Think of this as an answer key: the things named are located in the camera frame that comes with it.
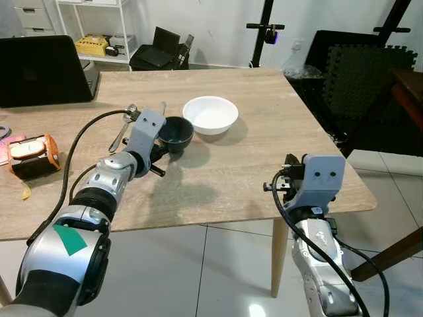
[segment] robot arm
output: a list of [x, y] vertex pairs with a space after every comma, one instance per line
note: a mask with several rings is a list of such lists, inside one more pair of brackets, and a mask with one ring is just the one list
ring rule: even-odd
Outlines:
[[151, 150], [165, 122], [144, 110], [125, 150], [99, 160], [69, 205], [28, 247], [17, 297], [0, 310], [1, 317], [72, 316], [96, 298], [108, 264], [110, 224], [127, 183], [152, 167]]
[[[338, 155], [305, 155], [300, 163], [287, 155], [282, 168], [284, 183], [276, 190], [285, 192], [287, 217], [302, 233], [340, 268], [352, 283], [342, 264], [342, 251], [325, 219], [328, 204], [342, 185], [345, 159]], [[272, 185], [264, 183], [264, 191]], [[312, 317], [362, 316], [353, 294], [339, 274], [301, 237], [294, 234], [292, 257], [301, 272], [304, 291]]]

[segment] black laptop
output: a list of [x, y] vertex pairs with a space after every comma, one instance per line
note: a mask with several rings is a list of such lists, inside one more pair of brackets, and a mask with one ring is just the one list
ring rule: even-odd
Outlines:
[[180, 36], [163, 28], [156, 28], [153, 46], [147, 48], [140, 58], [158, 68], [170, 63], [178, 51]]
[[0, 39], [0, 107], [91, 101], [99, 72], [83, 70], [66, 35]]

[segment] green label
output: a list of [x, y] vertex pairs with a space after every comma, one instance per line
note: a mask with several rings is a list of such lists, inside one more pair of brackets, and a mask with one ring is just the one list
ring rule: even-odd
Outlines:
[[61, 238], [61, 241], [63, 242], [63, 245], [65, 246], [69, 256], [87, 247], [87, 244], [85, 243], [82, 236], [74, 228], [54, 225], [53, 229]]

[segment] shelf unit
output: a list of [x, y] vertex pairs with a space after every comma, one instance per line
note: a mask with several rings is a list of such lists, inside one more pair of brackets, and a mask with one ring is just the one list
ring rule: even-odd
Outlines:
[[66, 28], [66, 24], [65, 24], [65, 21], [64, 21], [64, 18], [63, 18], [63, 14], [62, 14], [62, 11], [61, 11], [61, 8], [60, 8], [61, 5], [70, 5], [70, 6], [73, 7], [73, 12], [75, 13], [75, 16], [76, 16], [76, 20], [77, 20], [77, 24], [78, 24], [78, 28], [79, 28], [79, 32], [81, 34], [81, 37], [84, 37], [85, 35], [87, 35], [87, 33], [85, 32], [84, 27], [83, 27], [83, 21], [81, 19], [79, 7], [102, 7], [102, 8], [115, 8], [115, 9], [119, 10], [120, 22], [122, 24], [122, 31], [123, 31], [124, 41], [125, 41], [125, 51], [126, 51], [125, 55], [97, 56], [97, 55], [78, 54], [79, 59], [89, 60], [89, 61], [106, 61], [106, 62], [109, 62], [109, 63], [129, 64], [130, 59], [131, 59], [132, 55], [135, 53], [136, 50], [134, 50], [132, 52], [129, 51], [128, 35], [127, 35], [127, 32], [126, 32], [125, 16], [124, 16], [124, 12], [123, 12], [123, 6], [127, 2], [128, 2], [128, 0], [116, 0], [116, 4], [106, 4], [106, 3], [96, 3], [96, 2], [91, 2], [91, 1], [73, 2], [73, 1], [56, 0], [56, 6], [58, 8], [61, 26], [62, 26], [63, 31], [65, 32], [66, 35], [69, 35], [69, 34], [68, 34], [68, 30]]

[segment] yellow box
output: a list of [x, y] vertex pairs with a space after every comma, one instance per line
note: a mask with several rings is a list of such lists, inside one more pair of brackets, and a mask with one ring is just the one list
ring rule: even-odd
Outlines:
[[103, 36], [87, 35], [80, 38], [75, 46], [79, 54], [105, 56], [108, 42]]

